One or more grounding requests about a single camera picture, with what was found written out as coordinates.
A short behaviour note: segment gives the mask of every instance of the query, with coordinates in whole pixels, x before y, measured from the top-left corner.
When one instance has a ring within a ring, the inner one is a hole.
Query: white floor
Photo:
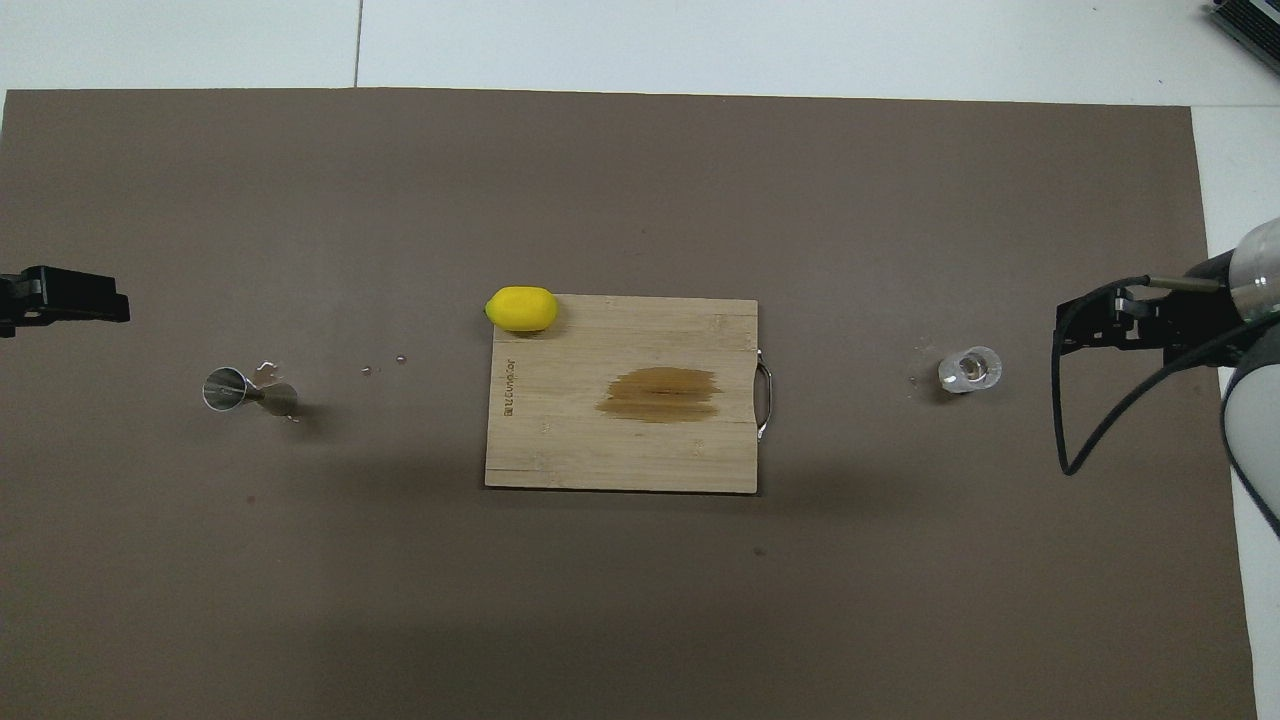
[[[1280,215],[1280,76],[1211,26],[1204,5],[4,0],[0,90],[358,85],[1189,105],[1216,254]],[[1280,541],[1235,489],[1258,715],[1280,720]]]

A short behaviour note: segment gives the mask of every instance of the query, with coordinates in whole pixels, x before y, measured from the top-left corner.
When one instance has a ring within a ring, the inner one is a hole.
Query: lemon
[[[513,333],[545,331],[557,310],[556,296],[544,287],[504,287],[484,304],[484,314],[493,324]]]

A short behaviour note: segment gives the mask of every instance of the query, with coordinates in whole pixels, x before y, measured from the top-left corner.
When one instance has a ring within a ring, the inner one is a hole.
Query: brown table
[[[1203,259],[1179,108],[10,92],[5,717],[1244,717],[1215,375],[1057,473],[1053,307]],[[756,497],[481,486],[503,284],[751,297]],[[1005,378],[943,397],[946,352]],[[407,363],[398,365],[397,355]],[[310,415],[216,415],[278,363]],[[1084,430],[1158,359],[1073,355]],[[362,366],[374,372],[365,377]]]

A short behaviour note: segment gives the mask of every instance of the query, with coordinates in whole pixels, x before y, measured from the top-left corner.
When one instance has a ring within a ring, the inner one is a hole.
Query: cable
[[[1053,329],[1053,350],[1050,355],[1050,383],[1052,386],[1053,393],[1053,437],[1057,441],[1057,464],[1062,468],[1062,474],[1074,475],[1084,465],[1084,461],[1093,452],[1093,447],[1098,445],[1102,436],[1111,429],[1111,425],[1120,419],[1134,402],[1138,401],[1143,395],[1151,388],[1160,384],[1161,380],[1172,375],[1179,370],[1185,370],[1188,368],[1194,368],[1204,361],[1207,357],[1221,350],[1229,342],[1236,337],[1245,334],[1248,332],[1257,331],[1260,328],[1267,328],[1280,323],[1280,313],[1272,313],[1261,320],[1254,320],[1252,323],[1243,323],[1236,325],[1225,333],[1215,337],[1213,340],[1197,346],[1194,350],[1188,351],[1172,363],[1165,365],[1160,370],[1152,373],[1149,378],[1138,384],[1138,387],[1129,391],[1129,395],[1124,396],[1115,407],[1098,423],[1098,427],[1093,429],[1089,438],[1084,441],[1080,447],[1080,452],[1075,455],[1075,459],[1070,462],[1066,459],[1066,438],[1062,436],[1062,387],[1061,387],[1061,360],[1062,360],[1062,341],[1066,337],[1066,329],[1071,325],[1071,322],[1080,313],[1080,310],[1091,301],[1097,300],[1100,296],[1114,292],[1120,288],[1132,286],[1144,286],[1149,284],[1151,279],[1147,275],[1138,275],[1133,278],[1125,278],[1123,281],[1116,281],[1114,283],[1107,283],[1098,290],[1080,297],[1076,300],[1068,310],[1062,314],[1061,322]]]

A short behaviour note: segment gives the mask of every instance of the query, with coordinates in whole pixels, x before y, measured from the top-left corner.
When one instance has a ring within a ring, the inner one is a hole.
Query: wet stain on cutting board
[[[625,420],[692,423],[714,416],[716,373],[687,368],[643,368],[609,383],[596,410]]]

